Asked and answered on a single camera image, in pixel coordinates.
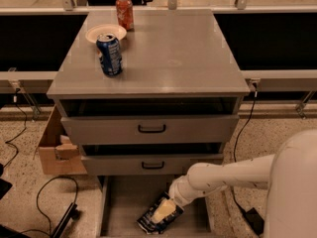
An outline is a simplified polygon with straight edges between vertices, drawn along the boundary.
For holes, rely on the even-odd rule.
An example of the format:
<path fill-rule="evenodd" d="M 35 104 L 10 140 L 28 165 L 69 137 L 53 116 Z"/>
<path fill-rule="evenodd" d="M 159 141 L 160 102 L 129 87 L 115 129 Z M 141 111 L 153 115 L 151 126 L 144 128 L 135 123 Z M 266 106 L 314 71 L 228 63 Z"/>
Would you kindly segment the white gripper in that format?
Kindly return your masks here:
<path fill-rule="evenodd" d="M 187 176 L 175 179 L 169 187 L 168 195 L 171 199 L 164 199 L 160 203 L 152 216 L 153 223 L 159 223 L 171 215 L 177 205 L 184 207 L 198 197 L 197 190 L 190 185 Z"/>

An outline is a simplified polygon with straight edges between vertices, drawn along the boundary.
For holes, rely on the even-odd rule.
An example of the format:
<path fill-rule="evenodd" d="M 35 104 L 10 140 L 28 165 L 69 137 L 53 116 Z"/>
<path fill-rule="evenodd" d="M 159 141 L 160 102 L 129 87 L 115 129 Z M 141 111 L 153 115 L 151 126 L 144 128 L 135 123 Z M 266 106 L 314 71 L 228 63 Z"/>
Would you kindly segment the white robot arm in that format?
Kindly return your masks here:
<path fill-rule="evenodd" d="M 264 238 L 317 238 L 317 130 L 306 130 L 286 140 L 273 155 L 227 165 L 197 163 L 169 188 L 169 199 L 152 221 L 168 217 L 227 186 L 267 191 Z"/>

